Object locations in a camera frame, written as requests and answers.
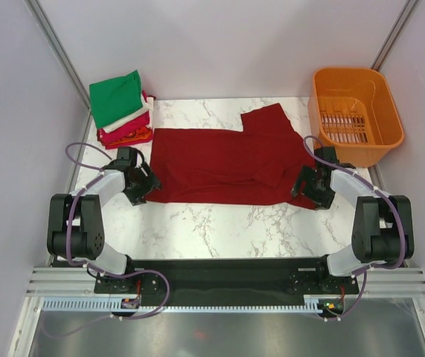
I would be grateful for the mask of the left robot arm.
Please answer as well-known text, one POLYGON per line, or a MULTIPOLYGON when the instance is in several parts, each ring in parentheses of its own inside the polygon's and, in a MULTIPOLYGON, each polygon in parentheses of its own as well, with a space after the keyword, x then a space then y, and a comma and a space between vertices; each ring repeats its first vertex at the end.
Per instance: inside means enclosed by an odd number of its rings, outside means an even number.
POLYGON ((47 249, 72 266, 83 266, 112 277, 120 292, 131 292, 137 274, 128 269, 130 258, 106 242, 103 207, 118 194, 132 206, 162 188, 144 154, 132 147, 118 149, 116 159, 97 167, 97 175, 81 188, 51 197, 47 249))

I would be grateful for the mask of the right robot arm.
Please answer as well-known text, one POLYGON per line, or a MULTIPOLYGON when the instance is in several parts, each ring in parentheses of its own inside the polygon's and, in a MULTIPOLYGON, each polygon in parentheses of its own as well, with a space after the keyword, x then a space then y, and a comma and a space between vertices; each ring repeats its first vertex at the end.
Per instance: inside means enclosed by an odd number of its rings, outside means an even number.
POLYGON ((333 147, 309 151, 314 168, 304 166, 291 191, 309 199, 316 209, 328 209, 336 195, 354 208, 351 243, 325 256, 325 268, 315 273, 316 287, 333 292, 342 277, 367 268, 398 268, 415 253, 412 206, 408 197, 392 195, 363 178, 350 164, 341 164, 333 147))

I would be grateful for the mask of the dark red t shirt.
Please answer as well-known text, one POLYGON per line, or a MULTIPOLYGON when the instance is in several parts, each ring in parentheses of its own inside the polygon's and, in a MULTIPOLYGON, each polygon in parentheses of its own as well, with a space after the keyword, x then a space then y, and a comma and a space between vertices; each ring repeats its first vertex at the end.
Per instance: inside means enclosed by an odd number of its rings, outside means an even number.
POLYGON ((302 137, 278 103, 241 116, 243 131, 157 129, 150 167, 162 184, 146 197, 160 203, 276 205, 315 209, 291 190, 312 167, 302 137))

